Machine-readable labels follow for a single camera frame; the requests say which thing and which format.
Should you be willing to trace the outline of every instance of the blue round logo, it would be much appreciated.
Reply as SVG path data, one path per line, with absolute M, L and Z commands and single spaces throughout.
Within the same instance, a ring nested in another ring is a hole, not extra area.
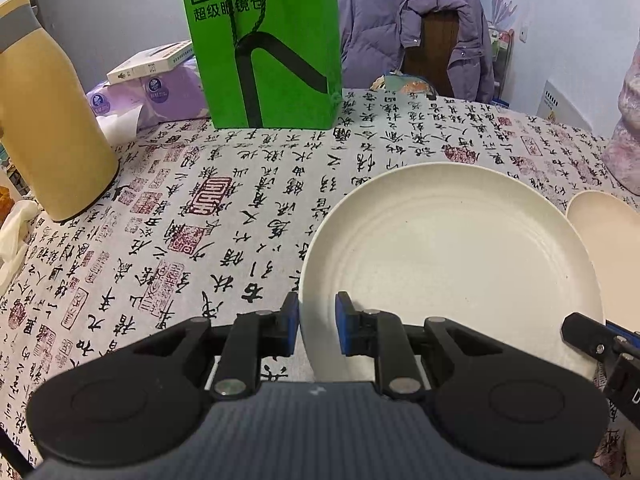
M 169 91 L 166 88 L 162 88 L 162 82 L 153 77 L 149 80 L 147 86 L 147 95 L 155 103 L 164 103 L 169 98 Z
M 108 114 L 111 110 L 109 100 L 102 94 L 94 94 L 91 98 L 91 106 L 97 115 Z

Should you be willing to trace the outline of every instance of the purple plant wall sticker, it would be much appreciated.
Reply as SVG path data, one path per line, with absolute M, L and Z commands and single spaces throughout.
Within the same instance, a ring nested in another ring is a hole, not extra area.
M 492 1 L 491 21 L 498 30 L 509 30 L 516 20 L 515 12 L 518 6 L 513 6 L 513 1 L 506 3 L 506 0 Z

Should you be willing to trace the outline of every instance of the gray bottle band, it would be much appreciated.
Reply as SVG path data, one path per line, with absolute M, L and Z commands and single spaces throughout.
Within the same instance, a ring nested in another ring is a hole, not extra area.
M 27 34 L 40 28 L 30 5 L 23 5 L 0 18 L 0 54 Z

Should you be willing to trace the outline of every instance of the wooden chair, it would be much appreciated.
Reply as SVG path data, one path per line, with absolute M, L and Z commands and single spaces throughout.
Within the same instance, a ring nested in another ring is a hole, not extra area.
M 458 42 L 458 28 L 455 10 L 430 12 L 423 16 L 421 45 L 406 50 L 402 72 L 421 76 L 433 84 L 438 94 L 453 97 L 447 67 Z

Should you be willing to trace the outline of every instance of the round plate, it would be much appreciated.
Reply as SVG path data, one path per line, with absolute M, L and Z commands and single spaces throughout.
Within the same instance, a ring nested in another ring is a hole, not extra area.
M 577 194 L 566 210 L 596 270 L 606 319 L 640 330 L 640 215 L 601 191 Z
M 562 342 L 572 312 L 603 321 L 587 251 L 551 202 L 497 171 L 453 163 L 400 168 L 345 197 L 306 254 L 300 325 L 318 381 L 373 380 L 370 358 L 340 354 L 334 297 L 405 324 L 443 316 L 591 379 Z

